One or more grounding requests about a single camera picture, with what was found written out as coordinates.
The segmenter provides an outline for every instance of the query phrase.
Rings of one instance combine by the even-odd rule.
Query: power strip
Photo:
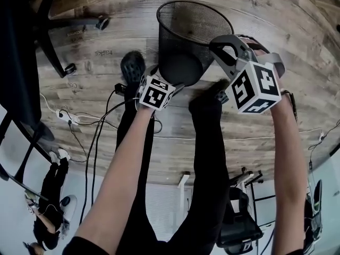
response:
[[[57,109],[55,111],[55,113],[57,114],[57,117],[65,122],[69,122],[71,121],[72,124],[74,125],[78,125],[78,123],[80,122],[78,116],[72,114],[72,113],[67,113],[64,110],[61,109]]]

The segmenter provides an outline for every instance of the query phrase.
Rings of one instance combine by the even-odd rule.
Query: wooden floor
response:
[[[40,1],[34,2],[35,8]],[[143,53],[148,66],[157,63],[156,11],[166,1],[171,0],[55,0],[50,12],[55,18],[103,14],[111,21],[104,31],[94,27],[72,27],[50,32],[63,66],[75,63],[78,69],[75,75],[61,79],[44,54],[38,51],[40,89],[51,107],[65,108],[73,114],[86,112],[102,116],[114,85],[122,82],[120,61],[124,54],[136,49]],[[337,7],[340,3],[336,0],[193,1],[206,3],[223,13],[231,21],[235,33],[251,35],[272,52],[280,53],[287,68],[283,84],[295,95],[308,163],[308,146],[318,142],[321,129],[328,131],[340,118],[340,33],[336,31],[336,25],[340,23]],[[193,174],[195,131],[188,103],[199,90],[208,88],[212,82],[225,76],[213,63],[197,84],[185,88],[173,98],[168,108],[157,113],[163,130],[155,134],[149,182],[177,184],[183,171]],[[121,101],[122,97],[114,96],[110,105]],[[61,146],[70,152],[73,159],[84,160],[84,154],[68,125],[56,118],[42,98],[41,109],[42,121],[51,128],[56,138],[54,144],[45,143],[45,146]],[[118,126],[122,113],[123,108],[119,108],[110,114],[108,120]],[[83,119],[84,122],[95,121]],[[229,172],[237,174],[245,166],[254,172],[261,170],[265,178],[271,178],[275,143],[270,113],[237,115],[226,104],[221,126]],[[73,127],[86,151],[95,127]],[[313,153],[314,165],[320,164],[340,142],[339,134],[340,127],[317,147]],[[115,143],[116,130],[106,125],[99,140],[98,174],[105,173]],[[71,166],[84,170],[84,163],[74,162]]]

